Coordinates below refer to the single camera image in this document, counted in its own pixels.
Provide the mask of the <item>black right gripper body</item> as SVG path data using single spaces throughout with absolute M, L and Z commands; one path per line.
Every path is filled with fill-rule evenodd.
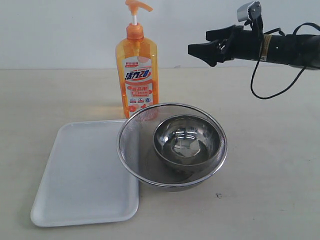
M 220 40 L 224 62 L 234 59 L 257 61 L 261 54 L 264 35 L 257 37 L 252 30 L 244 30 L 229 39 Z

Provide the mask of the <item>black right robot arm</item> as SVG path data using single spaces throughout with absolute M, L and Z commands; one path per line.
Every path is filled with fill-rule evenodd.
M 234 59 L 262 61 L 295 68 L 319 70 L 320 37 L 315 34 L 274 35 L 269 32 L 261 37 L 254 30 L 243 26 L 209 30 L 206 43 L 188 45 L 188 54 L 214 67 Z

